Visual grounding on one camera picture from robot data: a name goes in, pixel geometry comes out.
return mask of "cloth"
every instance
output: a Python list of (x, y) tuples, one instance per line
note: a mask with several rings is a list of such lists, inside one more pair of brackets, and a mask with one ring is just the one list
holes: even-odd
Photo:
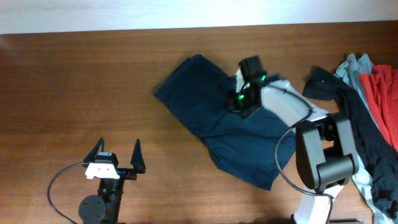
[(316, 68), (304, 87), (304, 96), (317, 100), (335, 99), (351, 121), (356, 150), (373, 178), (374, 205), (395, 219), (398, 211), (398, 153), (383, 138), (358, 93), (341, 79)]
[[(373, 66), (374, 64), (370, 61), (370, 58), (368, 57), (367, 54), (363, 54), (360, 59), (356, 60), (354, 53), (351, 53), (347, 56), (347, 60), (337, 68), (337, 71), (335, 73), (336, 77), (342, 79), (342, 81), (345, 82), (349, 87), (356, 90), (356, 92), (358, 93), (359, 97), (361, 97), (367, 109), (369, 109), (369, 106), (365, 98), (365, 91), (359, 80), (359, 75), (362, 73), (370, 74)], [(355, 186), (358, 188), (359, 192), (361, 192), (361, 195), (364, 197), (367, 205), (369, 205), (369, 208), (373, 211), (374, 214), (373, 223), (374, 224), (394, 223), (393, 220), (388, 218), (384, 213), (382, 213), (378, 208), (374, 206), (371, 194), (373, 178), (365, 169), (365, 166), (359, 155), (358, 155), (358, 161), (359, 161), (358, 173), (353, 175), (352, 178)]]
[(381, 134), (398, 150), (398, 69), (376, 65), (371, 75), (364, 73), (359, 79)]
[[(155, 96), (203, 141), (219, 169), (270, 190), (279, 174), (274, 148), (288, 127), (263, 107), (247, 119), (229, 112), (227, 96), (235, 85), (220, 68), (195, 55), (173, 72)], [(294, 151), (295, 136), (290, 132), (279, 148), (281, 167)]]

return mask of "red towel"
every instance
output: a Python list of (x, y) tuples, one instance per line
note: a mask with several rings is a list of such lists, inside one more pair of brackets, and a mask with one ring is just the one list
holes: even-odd
[(359, 76), (375, 122), (384, 139), (398, 151), (398, 69), (376, 65)]

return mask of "brown table surface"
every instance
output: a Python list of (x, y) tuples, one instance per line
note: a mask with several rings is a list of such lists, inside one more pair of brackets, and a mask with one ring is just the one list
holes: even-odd
[[(141, 139), (147, 174), (126, 182), (119, 221), (250, 223), (288, 218), (301, 194), (278, 177), (268, 192), (216, 168), (207, 148), (153, 96), (186, 57), (200, 53), (234, 74), (260, 55), (302, 91), (313, 65), (333, 71), (354, 52), (398, 66), (398, 22), (304, 24), (206, 29), (122, 30), (0, 36), (0, 219), (66, 223), (48, 205), (47, 185), (82, 161), (100, 137), (128, 167)], [(337, 111), (334, 102), (312, 100)], [(52, 199), (81, 223), (78, 206), (97, 180), (83, 168), (54, 183)], [(302, 185), (295, 156), (285, 168)], [(371, 223), (352, 182), (335, 200), (333, 219)]]

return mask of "black cable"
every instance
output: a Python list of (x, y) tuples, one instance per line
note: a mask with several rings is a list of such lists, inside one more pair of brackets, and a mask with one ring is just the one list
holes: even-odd
[(55, 205), (52, 203), (51, 198), (50, 198), (50, 190), (51, 190), (51, 186), (52, 186), (52, 184), (54, 183), (55, 179), (57, 179), (57, 178), (58, 178), (60, 175), (62, 175), (64, 172), (66, 172), (66, 171), (68, 171), (68, 170), (70, 170), (70, 169), (72, 169), (72, 168), (74, 168), (74, 167), (81, 166), (81, 165), (88, 165), (88, 162), (79, 162), (79, 163), (77, 163), (77, 164), (73, 164), (73, 165), (70, 165), (70, 166), (68, 166), (68, 167), (66, 167), (66, 168), (64, 168), (64, 169), (62, 169), (60, 172), (58, 172), (57, 174), (55, 174), (55, 176), (52, 178), (52, 180), (51, 180), (50, 183), (49, 183), (49, 187), (47, 188), (47, 200), (49, 201), (49, 204), (50, 204), (51, 208), (54, 209), (54, 211), (55, 211), (58, 215), (60, 215), (62, 218), (68, 220), (70, 223), (73, 223), (73, 224), (77, 224), (77, 222), (73, 221), (72, 219), (70, 219), (70, 218), (68, 218), (66, 215), (64, 215), (62, 212), (60, 212), (60, 211), (55, 207)]
[(272, 85), (268, 85), (268, 87), (275, 88), (275, 89), (277, 89), (277, 90), (283, 91), (284, 93), (287, 93), (287, 94), (289, 94), (289, 95), (291, 95), (291, 96), (293, 96), (293, 97), (299, 99), (301, 102), (303, 102), (303, 103), (308, 107), (308, 113), (307, 113), (307, 115), (305, 115), (302, 119), (300, 119), (299, 121), (297, 121), (295, 124), (291, 125), (291, 126), (286, 130), (286, 132), (279, 138), (279, 140), (278, 140), (278, 142), (277, 142), (277, 144), (276, 144), (276, 146), (275, 146), (275, 152), (274, 152), (275, 163), (276, 163), (276, 166), (278, 167), (278, 171), (279, 171), (280, 175), (281, 175), (281, 176), (285, 179), (285, 181), (286, 181), (291, 187), (293, 187), (295, 190), (297, 190), (297, 191), (299, 191), (299, 192), (301, 192), (301, 193), (303, 193), (303, 194), (310, 195), (310, 196), (323, 196), (323, 197), (328, 197), (328, 198), (329, 198), (330, 209), (329, 209), (328, 217), (326, 218), (326, 224), (328, 224), (328, 223), (329, 223), (329, 219), (330, 219), (330, 215), (331, 215), (331, 211), (333, 210), (333, 200), (334, 200), (335, 198), (334, 198), (332, 195), (330, 195), (330, 194), (325, 194), (325, 193), (323, 193), (323, 194), (316, 194), (316, 193), (309, 192), (309, 191), (306, 191), (306, 190), (304, 190), (304, 189), (301, 189), (300, 187), (297, 187), (295, 184), (293, 184), (293, 183), (289, 180), (289, 178), (287, 178), (287, 176), (284, 174), (284, 172), (282, 171), (282, 168), (280, 168), (280, 165), (279, 165), (279, 163), (278, 163), (278, 147), (279, 147), (279, 144), (282, 142), (283, 138), (286, 136), (287, 133), (289, 133), (289, 132), (290, 132), (292, 129), (294, 129), (298, 124), (300, 124), (301, 122), (305, 121), (306, 119), (308, 119), (308, 118), (311, 116), (311, 114), (313, 113), (313, 108), (312, 108), (312, 106), (311, 106), (309, 103), (307, 103), (304, 99), (302, 99), (301, 97), (297, 96), (295, 93), (292, 93), (291, 91), (286, 90), (285, 88), (280, 88), (280, 87), (272, 86)]

